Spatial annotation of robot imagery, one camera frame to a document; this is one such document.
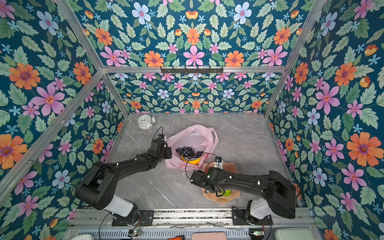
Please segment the fake green apple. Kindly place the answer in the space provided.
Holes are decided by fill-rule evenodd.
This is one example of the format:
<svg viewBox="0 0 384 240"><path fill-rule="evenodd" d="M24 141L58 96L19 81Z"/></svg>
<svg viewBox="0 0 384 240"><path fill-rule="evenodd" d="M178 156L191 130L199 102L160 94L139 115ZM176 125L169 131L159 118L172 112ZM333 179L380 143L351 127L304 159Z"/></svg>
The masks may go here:
<svg viewBox="0 0 384 240"><path fill-rule="evenodd" d="M228 197L232 194L232 191L231 190L223 190L222 191L222 195L225 196L225 197Z"/></svg>

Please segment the pink wavy bowl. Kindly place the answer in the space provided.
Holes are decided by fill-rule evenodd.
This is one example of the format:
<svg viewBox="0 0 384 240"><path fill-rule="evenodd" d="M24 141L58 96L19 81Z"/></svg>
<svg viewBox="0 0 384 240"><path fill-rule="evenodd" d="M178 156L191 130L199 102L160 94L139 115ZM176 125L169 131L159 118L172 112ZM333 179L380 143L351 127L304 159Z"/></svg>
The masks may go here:
<svg viewBox="0 0 384 240"><path fill-rule="evenodd" d="M237 167L234 163L223 162L222 163L222 169L225 171L231 172L231 173L237 173L238 172ZM202 189L203 196L206 199L214 201L214 202L219 203L221 205L228 204L230 201L238 198L241 195L241 192L239 192L239 191L235 191L235 190L231 190L231 191L232 191L232 194L230 196L225 197L221 193L220 197L219 197L218 196L219 194L216 196L216 194L208 193L204 189Z"/></svg>

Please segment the pink plastic bag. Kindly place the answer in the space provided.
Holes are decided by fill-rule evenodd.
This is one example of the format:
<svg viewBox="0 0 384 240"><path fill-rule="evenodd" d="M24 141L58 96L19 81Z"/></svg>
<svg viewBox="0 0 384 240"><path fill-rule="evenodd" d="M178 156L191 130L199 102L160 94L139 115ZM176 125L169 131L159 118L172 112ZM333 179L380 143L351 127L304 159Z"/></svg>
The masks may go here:
<svg viewBox="0 0 384 240"><path fill-rule="evenodd" d="M167 139L167 144L172 148L172 158L165 160L166 167L178 170L198 170L213 156L214 150L219 143L218 135L214 128L202 125L190 126ZM203 151L198 165L188 164L176 153L177 148L192 147L195 151Z"/></svg>

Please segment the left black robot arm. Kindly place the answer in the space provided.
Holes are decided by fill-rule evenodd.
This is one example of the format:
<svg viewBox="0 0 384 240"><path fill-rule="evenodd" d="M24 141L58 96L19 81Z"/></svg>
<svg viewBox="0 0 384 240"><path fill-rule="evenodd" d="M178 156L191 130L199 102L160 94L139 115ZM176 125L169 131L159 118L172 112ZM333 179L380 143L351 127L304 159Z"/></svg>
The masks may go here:
<svg viewBox="0 0 384 240"><path fill-rule="evenodd" d="M154 169L159 162L172 158L172 148L163 139L154 139L143 154L122 162L97 163L76 189L77 199L94 209L105 210L126 217L134 204L115 194L120 180Z"/></svg>

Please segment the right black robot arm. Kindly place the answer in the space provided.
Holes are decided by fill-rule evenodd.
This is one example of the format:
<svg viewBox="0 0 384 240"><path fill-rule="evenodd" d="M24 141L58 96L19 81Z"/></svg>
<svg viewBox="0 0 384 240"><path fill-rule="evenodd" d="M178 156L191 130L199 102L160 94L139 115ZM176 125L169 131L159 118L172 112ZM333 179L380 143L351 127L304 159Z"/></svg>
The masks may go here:
<svg viewBox="0 0 384 240"><path fill-rule="evenodd" d="M253 218L261 220L271 214L286 219L296 218L296 187L276 171L269 171L267 175L244 175L209 168L206 173L194 171L191 183L207 193L235 190L259 197L249 206Z"/></svg>

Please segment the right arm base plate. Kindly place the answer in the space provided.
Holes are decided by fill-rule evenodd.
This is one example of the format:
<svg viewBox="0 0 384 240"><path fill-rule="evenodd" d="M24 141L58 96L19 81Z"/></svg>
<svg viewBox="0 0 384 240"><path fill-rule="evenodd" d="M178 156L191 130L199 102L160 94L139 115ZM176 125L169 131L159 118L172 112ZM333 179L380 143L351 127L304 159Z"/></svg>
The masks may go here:
<svg viewBox="0 0 384 240"><path fill-rule="evenodd" d="M271 216L266 216L259 220L251 215L246 214L245 209L232 208L232 221L234 226L271 226L273 220Z"/></svg>

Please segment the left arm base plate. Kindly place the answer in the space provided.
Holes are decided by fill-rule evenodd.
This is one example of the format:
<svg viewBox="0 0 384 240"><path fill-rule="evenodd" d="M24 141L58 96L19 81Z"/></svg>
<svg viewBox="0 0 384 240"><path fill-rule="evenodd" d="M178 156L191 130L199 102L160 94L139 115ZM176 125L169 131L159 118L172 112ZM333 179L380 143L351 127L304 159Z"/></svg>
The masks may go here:
<svg viewBox="0 0 384 240"><path fill-rule="evenodd" d="M152 226L155 211L153 210L133 210L127 217L115 215L113 227L136 227L136 226Z"/></svg>

